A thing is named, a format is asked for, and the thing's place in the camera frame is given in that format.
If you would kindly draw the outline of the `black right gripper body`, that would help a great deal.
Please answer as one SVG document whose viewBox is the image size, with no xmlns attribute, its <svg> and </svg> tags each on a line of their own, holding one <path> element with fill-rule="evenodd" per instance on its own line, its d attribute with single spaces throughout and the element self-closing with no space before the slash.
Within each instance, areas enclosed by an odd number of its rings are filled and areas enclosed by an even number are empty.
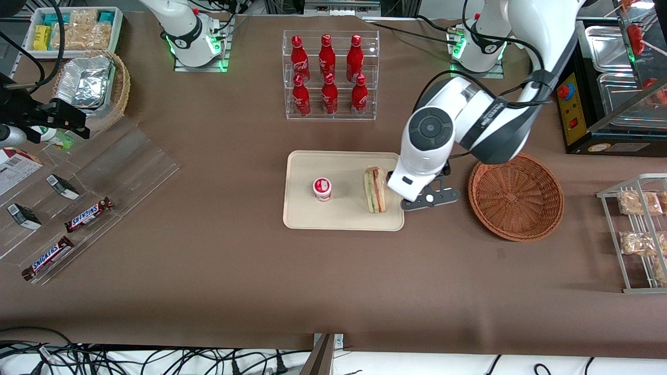
<svg viewBox="0 0 667 375">
<path fill-rule="evenodd" d="M 50 116 L 43 102 L 33 99 L 25 89 L 9 90 L 7 84 L 14 81 L 1 73 L 1 124 L 14 127 L 41 126 L 52 128 Z"/>
</svg>

